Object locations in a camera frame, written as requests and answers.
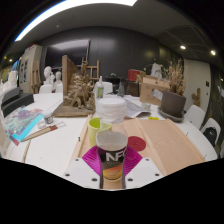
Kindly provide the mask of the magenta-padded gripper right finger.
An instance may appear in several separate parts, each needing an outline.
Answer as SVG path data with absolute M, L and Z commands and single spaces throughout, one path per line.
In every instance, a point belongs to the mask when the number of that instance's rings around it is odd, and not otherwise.
M 159 180 L 163 174 L 149 157 L 142 157 L 131 147 L 127 147 L 123 161 L 122 188 L 134 189 Z

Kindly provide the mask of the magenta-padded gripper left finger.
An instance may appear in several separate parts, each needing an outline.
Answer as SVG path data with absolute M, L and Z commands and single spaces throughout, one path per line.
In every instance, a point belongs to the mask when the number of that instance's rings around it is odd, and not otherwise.
M 62 177 L 84 188 L 102 189 L 102 167 L 97 147 L 89 149 L 81 158 L 73 159 Z

